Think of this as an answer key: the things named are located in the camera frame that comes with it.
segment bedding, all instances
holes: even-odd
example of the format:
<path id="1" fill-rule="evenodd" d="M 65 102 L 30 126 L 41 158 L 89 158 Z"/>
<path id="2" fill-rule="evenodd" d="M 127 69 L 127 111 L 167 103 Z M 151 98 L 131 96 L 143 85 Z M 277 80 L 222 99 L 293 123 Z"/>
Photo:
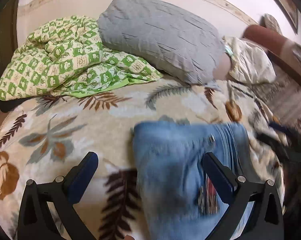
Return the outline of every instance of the bedding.
<path id="1" fill-rule="evenodd" d="M 301 61 L 294 51 L 301 46 L 278 34 L 277 32 L 258 25 L 250 25 L 243 37 L 249 39 L 269 51 L 269 57 L 301 86 Z"/>
<path id="2" fill-rule="evenodd" d="M 190 86 L 165 75 L 156 82 L 85 98 L 44 95 L 10 112 L 0 130 L 3 230 L 11 238 L 16 236 L 28 179 L 38 184 L 51 182 L 66 175 L 87 152 L 93 151 L 99 157 L 99 167 L 83 198 L 74 205 L 76 212 L 97 239 L 122 239 L 126 234 L 135 240 L 148 239 L 136 189 L 131 129 L 139 122 L 159 119 L 185 125 L 232 121 L 242 124 L 249 138 L 247 155 L 253 169 L 262 181 L 275 181 L 283 201 L 281 165 L 274 152 L 255 139 L 254 131 L 258 130 L 287 143 L 282 134 L 268 127 L 273 120 L 268 107 L 247 87 L 234 82 Z M 69 239 L 54 206 L 50 204 L 50 208 L 61 235 Z"/>
<path id="3" fill-rule="evenodd" d="M 231 49 L 232 68 L 229 74 L 244 84 L 271 83 L 275 72 L 264 50 L 257 44 L 236 37 L 223 37 Z"/>
<path id="4" fill-rule="evenodd" d="M 17 48 L 0 78 L 0 100 L 50 93 L 86 97 L 161 77 L 143 58 L 103 46 L 95 19 L 50 21 Z"/>
<path id="5" fill-rule="evenodd" d="M 211 81 L 223 53 L 214 26 L 160 0 L 113 0 L 98 25 L 105 46 L 140 56 L 189 84 Z"/>

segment comforter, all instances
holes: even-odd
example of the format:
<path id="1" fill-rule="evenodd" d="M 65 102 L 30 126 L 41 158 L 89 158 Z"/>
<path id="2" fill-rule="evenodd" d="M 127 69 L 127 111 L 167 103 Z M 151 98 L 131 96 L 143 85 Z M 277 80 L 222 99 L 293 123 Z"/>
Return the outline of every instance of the comforter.
<path id="1" fill-rule="evenodd" d="M 190 86 L 170 76 L 156 82 L 125 86 L 85 98 L 46 95 L 14 109 L 0 129 L 0 225 L 15 238 L 20 202 L 28 179 L 37 184 L 66 175 L 89 151 L 97 153 L 99 167 L 76 212 L 97 239 L 148 238 L 135 187 L 137 171 L 131 129 L 141 121 L 222 123 L 237 121 L 247 130 L 249 158 L 262 181 L 272 179 L 281 201 L 282 168 L 274 152 L 255 139 L 263 131 L 286 143 L 268 127 L 270 110 L 245 86 L 214 81 Z M 53 205 L 55 223 L 64 230 Z M 234 238 L 243 230 L 238 227 Z"/>
<path id="2" fill-rule="evenodd" d="M 97 21 L 50 21 L 16 49 L 0 78 L 0 100 L 44 94 L 82 98 L 162 76 L 141 57 L 103 46 Z"/>

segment leaf pattern blanket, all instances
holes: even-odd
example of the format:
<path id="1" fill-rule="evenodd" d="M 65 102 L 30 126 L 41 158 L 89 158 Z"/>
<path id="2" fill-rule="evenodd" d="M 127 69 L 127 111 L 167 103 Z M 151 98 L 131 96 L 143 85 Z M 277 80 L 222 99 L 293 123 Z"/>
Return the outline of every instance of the leaf pattern blanket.
<path id="1" fill-rule="evenodd" d="M 82 98 L 161 77 L 143 58 L 104 47 L 95 19 L 71 16 L 39 27 L 16 49 L 0 78 L 0 100 Z"/>
<path id="2" fill-rule="evenodd" d="M 156 82 L 125 86 L 85 98 L 45 95 L 14 109 L 0 130 L 0 225 L 16 238 L 19 207 L 28 179 L 38 184 L 66 175 L 89 151 L 99 167 L 76 212 L 96 239 L 148 239 L 136 189 L 131 129 L 146 120 L 178 123 L 242 123 L 249 135 L 253 167 L 262 180 L 276 183 L 284 197 L 282 167 L 274 152 L 255 139 L 263 131 L 286 143 L 268 127 L 273 115 L 251 90 L 214 81 L 190 86 L 164 76 Z M 53 219 L 65 239 L 54 206 Z"/>

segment pillowcase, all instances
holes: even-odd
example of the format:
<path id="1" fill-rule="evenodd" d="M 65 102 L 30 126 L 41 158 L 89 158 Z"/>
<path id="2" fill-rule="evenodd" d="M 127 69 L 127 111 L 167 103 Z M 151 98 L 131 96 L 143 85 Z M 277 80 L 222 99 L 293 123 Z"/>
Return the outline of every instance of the pillowcase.
<path id="1" fill-rule="evenodd" d="M 273 31 L 276 31 L 280 35 L 282 35 L 281 28 L 280 28 L 278 22 L 276 21 L 276 19 L 272 15 L 266 13 L 264 15 L 263 24 L 264 24 L 264 27 L 266 27 L 267 29 L 271 29 Z"/>
<path id="2" fill-rule="evenodd" d="M 209 22 L 159 0 L 113 0 L 98 25 L 105 46 L 143 57 L 189 84 L 211 81 L 224 50 Z"/>
<path id="3" fill-rule="evenodd" d="M 271 83 L 276 75 L 264 50 L 257 44 L 236 37 L 224 37 L 232 50 L 232 68 L 229 74 L 244 84 Z"/>

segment brown leaf print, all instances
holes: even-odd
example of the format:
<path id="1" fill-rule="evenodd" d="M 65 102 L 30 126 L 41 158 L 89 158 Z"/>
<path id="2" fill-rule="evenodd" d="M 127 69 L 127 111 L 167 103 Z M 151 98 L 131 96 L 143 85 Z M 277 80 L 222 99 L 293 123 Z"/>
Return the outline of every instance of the brown leaf print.
<path id="1" fill-rule="evenodd" d="M 254 99 L 254 102 L 255 102 L 255 104 L 257 105 L 258 109 L 261 111 L 262 116 L 264 117 L 264 119 L 266 120 L 266 122 L 268 122 L 268 118 L 267 118 L 267 116 L 266 116 L 264 107 L 263 107 L 262 104 L 260 103 L 259 99 L 258 99 L 258 98 L 255 98 L 255 99 Z"/>
<path id="2" fill-rule="evenodd" d="M 12 128 L 0 139 L 0 149 L 7 141 L 9 141 L 11 137 L 14 136 L 14 134 L 18 131 L 18 129 L 22 127 L 26 117 L 27 117 L 26 114 L 22 114 L 21 116 L 16 118 Z"/>
<path id="3" fill-rule="evenodd" d="M 66 155 L 66 148 L 65 148 L 65 145 L 61 142 L 56 142 L 55 143 L 55 147 L 54 149 L 52 150 L 52 153 L 59 157 L 61 160 L 65 157 Z"/>
<path id="4" fill-rule="evenodd" d="M 41 140 L 43 140 L 45 138 L 45 136 L 46 136 L 46 134 L 39 134 L 35 138 L 31 139 L 30 142 L 31 143 L 40 142 Z"/>
<path id="5" fill-rule="evenodd" d="M 15 191 L 19 180 L 18 169 L 8 159 L 7 152 L 0 152 L 0 200 Z"/>
<path id="6" fill-rule="evenodd" d="M 55 104 L 60 98 L 63 99 L 64 102 L 67 102 L 64 98 L 64 96 L 52 96 L 52 95 L 46 95 L 41 96 L 40 99 L 43 103 L 43 106 L 51 107 L 53 104 Z"/>
<path id="7" fill-rule="evenodd" d="M 62 134 L 58 134 L 58 135 L 53 135 L 54 138 L 65 138 L 65 137 L 68 137 L 70 135 L 72 135 L 72 131 L 70 132 L 66 132 L 66 133 L 62 133 Z"/>
<path id="8" fill-rule="evenodd" d="M 131 169 L 113 173 L 108 177 L 106 186 L 111 194 L 103 208 L 102 225 L 99 240 L 124 239 L 123 231 L 131 232 L 132 229 L 127 219 L 136 220 L 130 210 L 140 210 L 137 200 L 140 196 L 136 190 L 137 170 Z"/>
<path id="9" fill-rule="evenodd" d="M 228 118 L 232 122 L 239 122 L 242 119 L 242 111 L 241 108 L 234 101 L 227 101 L 225 103 L 226 112 Z"/>
<path id="10" fill-rule="evenodd" d="M 127 235 L 127 236 L 125 236 L 124 240 L 135 240 L 135 238 L 133 238 L 133 237 Z"/>
<path id="11" fill-rule="evenodd" d="M 118 107 L 117 103 L 129 99 L 131 98 L 118 97 L 113 92 L 103 92 L 97 95 L 92 95 L 90 97 L 81 98 L 78 102 L 80 102 L 79 105 L 85 103 L 83 110 L 90 105 L 89 110 L 95 106 L 95 111 L 97 111 L 98 109 L 100 109 L 100 107 L 102 109 L 107 108 L 107 110 L 110 109 L 111 105 L 114 107 Z"/>
<path id="12" fill-rule="evenodd" d="M 36 111 L 36 116 L 39 116 L 49 110 L 52 106 L 61 102 L 62 99 L 64 102 L 67 100 L 64 99 L 65 96 L 52 96 L 52 95 L 44 95 L 41 97 L 36 98 L 36 101 L 39 103 L 33 110 Z"/>
<path id="13" fill-rule="evenodd" d="M 212 99 L 212 96 L 213 96 L 213 92 L 215 91 L 214 88 L 209 88 L 209 87 L 205 87 L 205 96 L 207 98 L 207 100 L 211 103 L 211 105 L 217 109 L 217 107 L 214 105 L 214 102 L 213 102 L 213 99 Z"/>
<path id="14" fill-rule="evenodd" d="M 48 147 L 48 139 L 45 140 L 42 149 L 40 150 L 40 154 L 44 154 Z"/>

